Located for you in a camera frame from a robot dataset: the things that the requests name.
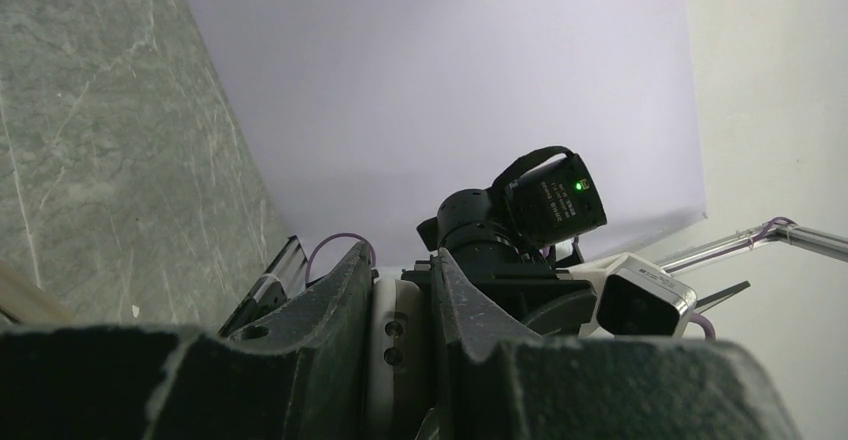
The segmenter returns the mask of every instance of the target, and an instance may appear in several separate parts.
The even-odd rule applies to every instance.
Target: white board
[[[283,221],[378,264],[517,156],[581,154],[609,225],[589,257],[700,219],[685,0],[188,0]],[[350,242],[328,245],[326,271]]]

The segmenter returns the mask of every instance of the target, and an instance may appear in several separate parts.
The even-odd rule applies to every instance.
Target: black strap
[[[507,167],[506,170],[504,170],[502,174],[498,175],[498,178],[492,182],[491,191],[497,197],[500,197],[503,195],[504,190],[506,190],[506,187],[509,186],[510,182],[545,163],[554,155],[559,154],[564,154],[566,157],[569,157],[574,155],[574,152],[565,147],[553,146],[533,150],[527,155],[518,157],[518,160],[512,162],[512,165]]]

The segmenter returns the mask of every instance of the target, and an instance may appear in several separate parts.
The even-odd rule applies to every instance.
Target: white panel
[[[684,0],[189,3],[307,248],[354,231],[380,264],[411,264],[446,196],[550,144],[584,157],[604,200],[589,256],[703,212]]]

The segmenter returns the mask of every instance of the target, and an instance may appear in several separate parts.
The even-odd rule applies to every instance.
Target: green marble tile
[[[0,117],[0,258],[81,322],[216,328],[284,243],[184,0],[0,0]]]

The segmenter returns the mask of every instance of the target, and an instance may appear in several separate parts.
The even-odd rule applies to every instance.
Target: metal rod
[[[761,236],[763,228],[767,225],[767,223],[758,225],[714,242],[684,250],[657,262],[657,265],[669,273],[678,275],[777,242],[848,262],[848,238],[799,225],[775,225],[766,235]]]

